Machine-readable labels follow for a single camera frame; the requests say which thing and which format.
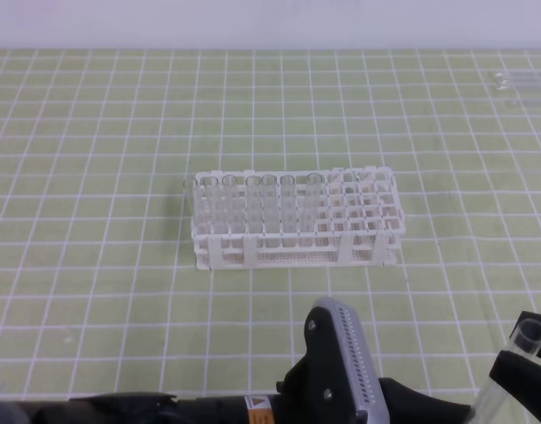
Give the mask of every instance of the yellow label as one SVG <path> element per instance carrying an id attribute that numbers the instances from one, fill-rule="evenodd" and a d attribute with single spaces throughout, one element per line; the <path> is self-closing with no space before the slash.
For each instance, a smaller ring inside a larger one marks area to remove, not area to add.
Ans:
<path id="1" fill-rule="evenodd" d="M 268 396 L 247 396 L 244 400 L 249 410 L 250 424 L 274 424 L 274 414 Z"/>

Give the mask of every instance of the white grid line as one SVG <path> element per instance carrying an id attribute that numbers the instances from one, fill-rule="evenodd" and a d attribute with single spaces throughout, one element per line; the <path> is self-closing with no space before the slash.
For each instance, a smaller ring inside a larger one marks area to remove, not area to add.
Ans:
<path id="1" fill-rule="evenodd" d="M 172 70 L 172 65 L 174 64 L 174 53 L 170 53 L 170 65 L 169 65 L 169 71 Z M 169 83 L 167 81 L 166 83 L 166 92 L 165 92 L 165 95 L 164 95 L 164 105 L 162 106 L 162 117 L 164 117 L 164 115 L 166 114 L 166 98 L 168 97 L 168 87 L 169 87 Z M 158 156 L 158 151 L 159 151 L 159 147 L 160 147 L 160 144 L 161 144 L 161 134 L 162 134 L 162 126 L 159 126 L 159 129 L 158 129 L 158 137 L 157 137 L 157 141 L 156 141 L 156 151 L 154 152 L 154 155 L 155 155 L 155 161 L 156 161 L 156 157 Z M 153 182 L 154 182 L 154 175 L 156 175 L 156 169 L 155 169 L 155 165 L 156 163 L 154 163 L 154 166 L 153 166 L 153 174 L 151 175 L 151 178 L 150 178 L 150 187 L 148 189 L 149 191 L 149 194 L 150 192 L 152 192 L 152 189 L 153 189 Z M 179 223 L 178 223 L 178 242 L 177 242 L 177 246 L 176 246 L 176 255 L 175 255 L 175 258 L 174 258 L 174 271 L 172 271 L 172 281 L 170 282 L 170 289 L 169 289 L 169 297 L 168 297 L 168 314 L 167 314 L 167 317 L 166 317 L 166 322 L 171 322 L 172 321 L 172 294 L 174 293 L 174 289 L 175 289 L 175 284 L 176 284 L 176 269 L 177 269 L 177 257 L 178 257 L 178 253 L 179 253 L 179 247 L 180 247 L 180 243 L 179 243 L 179 239 L 180 239 L 180 231 L 181 231 L 181 226 L 182 226 L 182 221 L 184 219 L 182 219 L 184 217 L 184 208 L 185 208 L 185 205 L 184 205 L 184 198 L 182 198 L 182 204 L 180 205 L 180 217 L 181 219 L 179 220 Z M 143 228 L 147 226 L 147 220 L 143 223 Z M 168 340 L 169 340 L 169 335 L 170 335 L 170 326 L 167 325 L 166 326 L 166 331 L 164 332 L 164 348 L 162 350 L 162 366 L 161 366 L 161 377 L 160 377 L 160 381 L 158 382 L 158 391 L 162 391 L 162 387 L 164 387 L 164 373 L 165 373 L 165 370 L 166 370 L 166 356 L 167 356 L 167 353 L 168 353 Z"/>
<path id="2" fill-rule="evenodd" d="M 391 64 L 392 64 L 392 68 L 394 68 L 394 59 L 392 57 L 390 57 L 390 61 L 391 61 Z M 397 73 L 395 71 L 395 69 L 393 69 L 393 74 L 394 74 L 394 77 L 395 79 L 397 80 Z M 400 99 L 402 100 L 402 91 L 401 89 L 398 87 L 397 88 L 397 91 L 398 91 L 398 95 L 400 96 Z M 408 131 L 408 133 L 410 133 L 410 124 L 408 122 L 408 119 L 407 117 L 405 116 L 405 111 L 403 112 L 403 118 L 405 119 L 405 126 L 406 126 L 406 129 Z M 377 118 L 375 117 L 374 115 L 374 124 L 376 125 L 376 131 L 377 133 L 379 133 L 379 127 L 378 127 L 378 120 Z M 381 147 L 381 143 L 379 143 L 379 149 L 380 149 L 380 153 L 382 153 L 382 147 Z M 419 169 L 419 162 L 417 161 L 417 155 L 416 155 L 416 151 L 415 151 L 415 146 L 413 145 L 413 140 L 411 141 L 411 151 L 413 152 L 413 158 L 416 162 L 416 166 L 417 166 L 417 169 Z M 382 163 L 385 163 L 385 159 L 384 159 L 384 156 L 382 155 Z M 430 214 L 431 211 L 429 210 L 429 204 L 427 203 L 427 197 L 425 195 L 425 186 L 423 184 L 423 179 L 421 179 L 421 175 L 419 175 L 419 184 L 421 185 L 421 191 L 424 193 L 424 200 L 425 200 L 425 206 L 427 208 L 427 214 Z M 416 310 L 415 310 L 415 305 L 413 303 L 413 297 L 411 296 L 411 293 L 410 293 L 410 288 L 409 288 L 409 277 L 408 277 L 408 271 L 406 269 L 406 263 L 405 263 L 405 258 L 403 257 L 403 252 L 401 253 L 401 256 L 402 256 L 402 266 L 403 266 L 403 274 L 405 276 L 405 280 L 406 280 L 406 284 L 408 285 L 408 299 L 410 300 L 410 308 L 411 308 L 411 314 L 413 316 L 413 324 L 414 324 L 414 328 L 415 328 L 415 333 L 416 333 L 416 338 L 417 338 L 417 343 L 418 343 L 418 346 L 419 346 L 419 353 L 421 354 L 421 365 L 423 366 L 423 372 L 425 374 L 425 385 L 427 387 L 427 393 L 432 396 L 432 389 L 431 389 L 431 379 L 429 378 L 429 373 L 427 371 L 427 364 L 426 364 L 426 361 L 425 361 L 425 349 L 423 347 L 423 340 L 421 339 L 421 333 L 419 332 L 419 326 L 417 324 L 417 313 L 416 313 Z"/>
<path id="3" fill-rule="evenodd" d="M 114 63 L 113 63 L 114 66 L 113 66 L 113 68 L 111 70 L 111 73 L 109 75 L 109 81 L 112 81 L 113 77 L 115 75 L 118 58 L 119 58 L 118 55 L 114 58 Z M 105 110 L 106 104 L 107 103 L 104 100 L 103 103 L 101 104 L 101 113 L 103 113 L 103 111 Z M 98 121 L 98 125 L 95 127 L 94 137 L 92 138 L 92 145 L 90 147 L 90 154 L 89 154 L 90 157 L 93 154 L 94 149 L 95 149 L 95 144 L 96 144 L 96 141 L 97 141 L 97 138 L 98 138 L 98 130 L 100 128 L 100 125 L 101 125 L 101 121 Z M 66 231 L 66 237 L 64 238 L 64 247 L 63 247 L 63 251 L 61 253 L 61 260 L 59 262 L 61 265 L 62 265 L 63 260 L 64 260 L 64 255 L 65 255 L 68 243 L 71 243 L 70 242 L 71 231 L 72 231 L 73 223 L 74 223 L 74 221 L 76 219 L 75 217 L 76 217 L 76 213 L 78 211 L 79 201 L 80 201 L 80 199 L 82 197 L 82 195 L 81 195 L 82 190 L 83 190 L 84 184 L 86 183 L 86 177 L 88 175 L 89 165 L 90 165 L 90 161 L 88 160 L 87 163 L 86 163 L 86 167 L 84 169 L 84 175 L 83 175 L 82 180 L 81 180 L 80 185 L 79 185 L 78 195 L 76 197 L 76 202 L 74 203 L 74 208 L 72 210 L 72 216 L 71 216 L 70 222 L 68 224 L 68 230 Z M 102 241 L 106 237 L 107 237 L 107 232 L 104 232 Z M 100 253 L 98 255 L 98 259 L 97 259 L 96 264 L 99 263 L 100 260 L 101 260 L 102 250 L 103 250 L 103 243 L 101 243 Z M 74 383 L 75 383 L 75 379 L 76 379 L 76 374 L 78 373 L 78 364 L 79 364 L 78 358 L 81 356 L 82 345 L 84 343 L 84 336 L 85 336 L 86 327 L 87 327 L 87 319 L 88 319 L 88 317 L 90 315 L 90 311 L 91 311 L 91 308 L 92 308 L 92 298 L 94 296 L 95 286 L 97 285 L 98 270 L 99 270 L 99 268 L 96 266 L 94 268 L 94 275 L 92 277 L 92 287 L 90 289 L 89 295 L 87 296 L 87 306 L 86 306 L 86 313 L 84 315 L 84 323 L 82 325 L 82 328 L 81 328 L 81 331 L 80 331 L 80 334 L 79 334 L 79 346 L 78 346 L 78 351 L 77 351 L 77 354 L 76 354 L 76 359 L 77 360 L 74 362 L 74 365 L 72 367 L 72 375 L 71 375 L 71 380 L 70 380 L 69 387 L 68 387 L 68 393 L 69 394 L 73 392 Z M 58 273 L 59 273 L 59 270 L 56 272 L 55 278 L 57 278 Z"/>
<path id="4" fill-rule="evenodd" d="M 88 53 L 86 55 L 86 64 L 85 64 L 85 67 L 84 69 L 87 68 L 87 65 L 89 64 L 89 59 L 90 59 L 90 56 L 91 56 L 91 53 Z M 52 83 L 49 85 L 49 90 L 47 91 L 46 93 L 46 98 L 48 98 L 49 94 L 50 94 L 50 88 L 52 87 Z M 81 89 L 81 86 L 79 86 L 76 90 L 76 94 L 75 94 L 75 99 L 78 98 L 78 95 L 79 95 L 79 92 L 80 92 L 80 89 Z M 42 111 L 43 111 L 43 107 L 40 108 L 40 111 L 39 111 L 39 116 L 38 118 L 41 118 L 41 115 L 42 115 Z M 70 109 L 69 109 L 69 113 L 68 113 L 68 117 L 71 117 L 72 113 L 73 113 L 73 110 L 74 110 L 74 103 L 71 105 Z M 70 120 L 67 119 L 66 120 L 66 125 L 64 126 L 64 133 L 67 131 L 67 127 L 68 125 L 70 124 Z M 30 145 L 30 143 L 32 142 L 32 140 L 34 139 L 34 128 L 33 128 L 33 133 L 32 133 L 32 138 L 29 140 L 28 144 Z M 29 238 L 26 242 L 26 246 L 25 246 L 25 251 L 23 253 L 23 256 L 21 257 L 21 263 L 19 264 L 19 270 L 18 270 L 18 274 L 17 274 L 17 279 L 19 279 L 19 274 L 20 274 L 20 271 L 21 269 L 23 268 L 23 265 L 25 263 L 25 259 L 26 259 L 26 255 L 27 255 L 27 252 L 28 252 L 28 249 L 30 247 L 30 243 L 31 243 L 31 240 L 33 239 L 33 235 L 34 235 L 34 230 L 35 230 L 35 227 L 36 227 L 36 223 L 37 223 L 37 218 L 40 216 L 41 214 L 41 211 L 42 211 L 42 205 L 44 204 L 44 200 L 45 200 L 45 196 L 47 194 L 47 191 L 49 190 L 49 187 L 50 187 L 50 180 L 52 179 L 52 176 L 54 175 L 54 170 L 56 168 L 56 164 L 58 163 L 58 157 L 55 157 L 54 160 L 53 160 L 53 163 L 52 163 L 52 167 L 50 169 L 50 173 L 49 175 L 47 176 L 47 181 L 45 183 L 45 187 L 44 187 L 44 190 L 43 190 L 43 193 L 42 193 L 42 197 L 41 199 L 39 200 L 39 205 L 38 205 L 38 208 L 37 208 L 37 212 L 36 212 L 36 216 L 35 216 L 35 219 L 34 219 L 34 222 L 33 222 L 33 227 L 31 228 L 31 232 L 29 233 Z M 37 334 L 37 339 L 36 339 L 36 343 L 35 343 L 35 346 L 34 346 L 34 353 L 33 353 L 33 358 L 36 358 L 37 356 L 37 353 L 39 351 L 39 348 L 41 346 L 41 341 L 42 341 L 42 333 L 44 331 L 44 324 L 46 323 L 47 321 L 47 317 L 49 316 L 49 310 L 50 310 L 50 305 L 52 304 L 52 295 L 54 293 L 54 290 L 56 288 L 56 282 L 57 282 L 57 275 L 58 275 L 58 272 L 55 273 L 55 278 L 54 278 L 54 281 L 52 283 L 52 287 L 50 289 L 50 295 L 47 299 L 47 302 L 46 302 L 46 305 L 45 305 L 45 309 L 44 309 L 44 316 L 42 318 L 42 324 L 41 324 L 41 327 L 39 328 L 39 331 L 38 331 L 38 334 Z M 23 394 L 27 394 L 28 390 L 29 390 L 29 386 L 30 386 L 30 383 L 31 383 L 31 378 L 33 377 L 33 372 L 34 372 L 34 362 L 32 362 L 30 365 L 29 365 L 29 370 L 28 370 L 28 373 L 27 373 L 27 377 L 26 377 L 26 380 L 25 380 L 25 387 L 23 388 Z"/>

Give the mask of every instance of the table surface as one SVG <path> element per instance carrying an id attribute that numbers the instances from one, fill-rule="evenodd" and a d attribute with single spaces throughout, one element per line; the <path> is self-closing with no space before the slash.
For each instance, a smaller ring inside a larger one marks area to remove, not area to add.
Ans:
<path id="1" fill-rule="evenodd" d="M 541 52 L 0 50 L 0 396 L 273 391 L 334 295 L 380 375 L 470 402 L 541 312 L 541 108 L 503 69 Z M 397 266 L 194 268 L 186 174 L 365 165 Z"/>

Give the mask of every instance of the test tube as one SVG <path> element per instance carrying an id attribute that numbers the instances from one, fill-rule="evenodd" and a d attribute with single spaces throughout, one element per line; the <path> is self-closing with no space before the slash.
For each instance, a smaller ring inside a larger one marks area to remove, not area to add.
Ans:
<path id="1" fill-rule="evenodd" d="M 297 232 L 296 179 L 291 175 L 280 178 L 280 201 L 282 207 L 282 231 L 284 234 Z M 296 245 L 296 238 L 285 238 L 284 247 Z"/>
<path id="2" fill-rule="evenodd" d="M 262 233 L 262 203 L 260 201 L 260 177 L 251 175 L 244 181 L 246 187 L 246 221 L 249 232 Z"/>
<path id="3" fill-rule="evenodd" d="M 262 202 L 264 211 L 264 226 L 267 233 L 280 232 L 280 214 L 278 213 L 278 186 L 274 175 L 266 174 L 262 177 Z M 280 240 L 267 240 L 267 247 L 278 247 Z"/>
<path id="4" fill-rule="evenodd" d="M 198 180 L 194 177 L 188 177 L 184 180 L 183 187 L 184 202 L 186 204 L 186 208 L 188 209 L 188 213 L 190 214 L 190 216 L 194 217 L 194 195 L 196 195 L 196 192 L 198 191 Z"/>
<path id="5" fill-rule="evenodd" d="M 541 322 L 532 318 L 519 322 L 509 338 L 506 349 L 528 360 L 534 359 L 541 349 Z M 470 416 L 464 422 L 468 424 L 492 422 L 508 397 L 509 393 L 492 378 L 488 378 L 476 397 Z"/>
<path id="6" fill-rule="evenodd" d="M 317 220 L 317 209 L 322 184 L 323 177 L 320 174 L 313 172 L 307 176 L 305 197 L 301 210 L 301 232 L 313 232 L 315 221 Z"/>
<path id="7" fill-rule="evenodd" d="M 225 211 L 231 233 L 244 232 L 244 209 L 238 196 L 237 177 L 226 175 L 223 177 L 223 195 L 225 198 Z"/>
<path id="8" fill-rule="evenodd" d="M 227 223 L 225 221 L 225 212 L 222 210 L 221 205 L 219 179 L 217 177 L 204 177 L 202 179 L 202 185 L 206 192 L 209 217 L 214 234 L 225 234 L 227 232 Z"/>
<path id="9" fill-rule="evenodd" d="M 188 177 L 184 180 L 184 202 L 193 220 L 196 233 L 207 234 L 207 215 L 205 214 L 201 191 L 198 187 L 198 180 Z"/>

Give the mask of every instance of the green grid mat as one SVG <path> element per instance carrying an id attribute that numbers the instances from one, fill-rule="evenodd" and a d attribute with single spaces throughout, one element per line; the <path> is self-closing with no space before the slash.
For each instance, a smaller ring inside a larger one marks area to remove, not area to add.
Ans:
<path id="1" fill-rule="evenodd" d="M 335 295 L 380 375 L 471 401 L 541 312 L 541 109 L 490 79 L 533 68 L 540 51 L 0 51 L 2 396 L 273 391 Z M 186 173 L 365 165 L 395 172 L 399 265 L 195 270 Z"/>

